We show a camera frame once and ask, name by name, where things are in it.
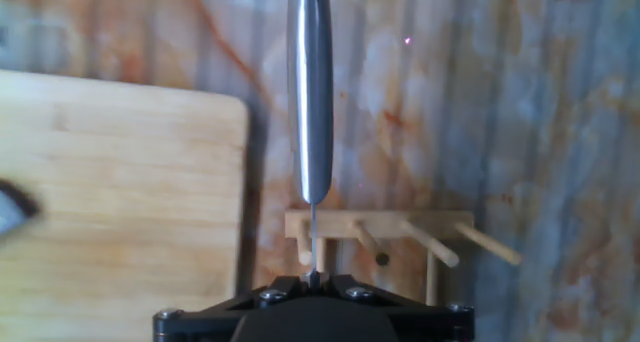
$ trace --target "black mount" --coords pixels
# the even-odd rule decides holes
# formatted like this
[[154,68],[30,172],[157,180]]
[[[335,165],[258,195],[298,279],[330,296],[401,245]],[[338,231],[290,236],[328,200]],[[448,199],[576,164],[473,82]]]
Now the black mount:
[[154,342],[473,341],[473,308],[428,307],[350,275],[330,276],[315,293],[298,277],[200,312],[153,317]]

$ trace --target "metal tool shaft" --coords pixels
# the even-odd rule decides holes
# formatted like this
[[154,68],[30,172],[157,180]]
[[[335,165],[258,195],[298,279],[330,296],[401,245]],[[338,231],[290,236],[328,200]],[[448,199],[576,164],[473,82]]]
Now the metal tool shaft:
[[[329,0],[289,0],[288,12],[287,67],[293,168],[298,192],[305,201],[315,205],[324,199],[331,186],[331,10]],[[312,237],[315,237],[314,232],[312,227]]]

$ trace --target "wooden rack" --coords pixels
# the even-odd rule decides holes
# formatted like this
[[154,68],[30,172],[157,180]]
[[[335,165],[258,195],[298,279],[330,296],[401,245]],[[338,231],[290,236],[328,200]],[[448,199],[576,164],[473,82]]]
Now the wooden rack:
[[[285,213],[285,236],[298,242],[301,264],[312,261],[308,210],[288,210]],[[468,239],[511,263],[520,264],[522,257],[513,249],[474,228],[473,214],[464,211],[337,211],[316,212],[318,256],[316,264],[325,272],[327,239],[357,239],[380,266],[389,263],[389,255],[376,239],[413,238],[428,251],[427,304],[436,304],[436,258],[453,268],[458,255],[441,240]]]

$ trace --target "wooden dowel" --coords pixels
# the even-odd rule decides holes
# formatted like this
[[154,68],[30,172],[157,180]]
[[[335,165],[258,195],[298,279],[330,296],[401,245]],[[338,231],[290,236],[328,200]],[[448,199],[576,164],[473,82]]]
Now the wooden dowel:
[[362,223],[357,221],[352,222],[351,228],[355,232],[358,241],[375,257],[378,266],[386,266],[389,264],[389,255],[382,250],[378,242],[376,242],[367,229],[362,226]]
[[300,222],[296,240],[298,241],[298,261],[300,261],[300,264],[302,265],[310,265],[313,255],[311,254],[311,240],[309,238],[308,223],[304,221]]
[[318,238],[316,243],[316,268],[318,272],[327,272],[327,239]]
[[456,223],[455,226],[456,230],[462,233],[463,236],[467,237],[468,239],[480,245],[480,247],[488,250],[489,252],[492,252],[503,260],[511,263],[512,265],[516,266],[519,265],[520,262],[522,262],[522,256],[518,252],[496,241],[492,237],[489,237],[486,234],[476,230],[475,228],[469,227],[462,223]]
[[427,306],[438,304],[438,261],[433,252],[427,252]]
[[427,232],[419,229],[408,221],[402,221],[400,228],[407,234],[408,237],[420,242],[426,249],[433,252],[444,264],[449,267],[455,267],[460,263],[458,255],[443,245],[440,241],[433,238]]

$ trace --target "metal screw head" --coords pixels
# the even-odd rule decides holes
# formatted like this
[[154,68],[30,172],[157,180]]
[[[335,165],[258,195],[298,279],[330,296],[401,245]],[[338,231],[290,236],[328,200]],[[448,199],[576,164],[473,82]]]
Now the metal screw head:
[[449,309],[454,311],[454,312],[462,312],[462,311],[468,311],[470,308],[464,305],[459,305],[459,304],[450,304]]
[[366,298],[371,297],[373,293],[364,287],[351,287],[347,290],[347,295],[351,298]]
[[286,296],[287,296],[286,293],[280,290],[275,290],[275,289],[270,289],[270,290],[265,290],[260,292],[260,298],[267,301],[278,301],[285,298]]
[[165,308],[163,310],[158,311],[158,313],[156,313],[156,316],[158,316],[158,318],[161,318],[161,319],[171,319],[179,316],[182,312],[184,311],[177,308]]

